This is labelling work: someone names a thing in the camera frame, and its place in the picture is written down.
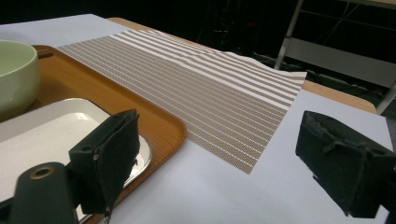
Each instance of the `orange tray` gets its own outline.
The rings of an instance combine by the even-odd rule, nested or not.
[[[29,110],[68,98],[90,100],[109,114],[137,109],[139,134],[150,143],[152,159],[143,174],[123,190],[119,203],[180,148],[187,135],[184,122],[57,49],[35,48],[38,51],[47,49],[52,56],[39,60],[41,87]],[[101,218],[101,215],[94,215],[84,223],[96,223]]]

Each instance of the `printed pattern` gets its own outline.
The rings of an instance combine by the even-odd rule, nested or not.
[[[129,30],[59,50],[180,117],[192,142],[247,174],[305,78],[158,31]]]

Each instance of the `silver tray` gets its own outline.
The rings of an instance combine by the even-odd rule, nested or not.
[[[32,166],[48,161],[66,165],[68,151],[109,115],[92,102],[67,99],[0,123],[0,202],[13,196],[18,176]],[[140,136],[137,165],[124,186],[149,165],[151,149]],[[78,219],[84,216],[77,209]]]

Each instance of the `green bowl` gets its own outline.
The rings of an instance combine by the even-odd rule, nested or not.
[[[26,110],[39,86],[37,51],[24,43],[0,40],[0,121]]]

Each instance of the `white table surface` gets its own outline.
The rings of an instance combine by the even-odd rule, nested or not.
[[[0,39],[62,45],[128,28],[93,16],[0,25]],[[301,90],[250,175],[186,140],[114,211],[111,223],[384,223],[345,217],[295,155],[305,110],[332,116],[392,148],[385,118]]]

